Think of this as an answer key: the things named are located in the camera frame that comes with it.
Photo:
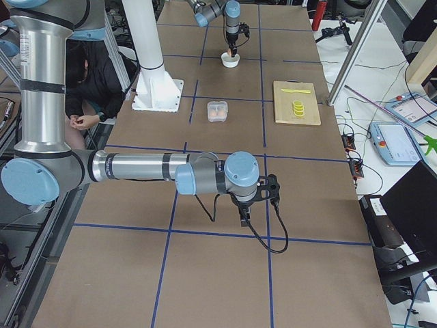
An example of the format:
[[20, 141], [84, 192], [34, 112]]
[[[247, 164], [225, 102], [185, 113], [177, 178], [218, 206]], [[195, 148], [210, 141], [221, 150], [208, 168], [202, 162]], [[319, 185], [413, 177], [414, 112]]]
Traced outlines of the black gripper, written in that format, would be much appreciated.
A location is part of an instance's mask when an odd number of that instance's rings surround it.
[[229, 48], [236, 48], [236, 42], [238, 40], [238, 33], [226, 32], [226, 42]]
[[240, 225], [242, 227], [249, 227], [251, 225], [250, 207], [253, 205], [253, 202], [241, 202], [237, 200], [236, 196], [231, 196], [231, 200], [238, 207]]

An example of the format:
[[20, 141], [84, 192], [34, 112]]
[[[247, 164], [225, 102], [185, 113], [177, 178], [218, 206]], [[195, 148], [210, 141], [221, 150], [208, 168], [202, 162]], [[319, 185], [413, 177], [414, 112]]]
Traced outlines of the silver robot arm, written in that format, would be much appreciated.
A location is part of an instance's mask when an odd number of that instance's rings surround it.
[[240, 34], [240, 4], [237, 1], [192, 1], [190, 5], [194, 18], [200, 27], [207, 27], [215, 18], [225, 19], [225, 39], [231, 51], [237, 49], [236, 42]]
[[244, 226], [261, 199], [257, 161], [235, 152], [224, 161], [211, 152], [114, 154], [74, 150], [65, 140], [66, 42], [103, 40], [103, 1], [11, 1], [20, 33], [22, 138], [2, 169], [4, 189], [16, 201], [40, 205], [83, 184], [104, 180], [172, 181], [182, 195], [228, 194]]

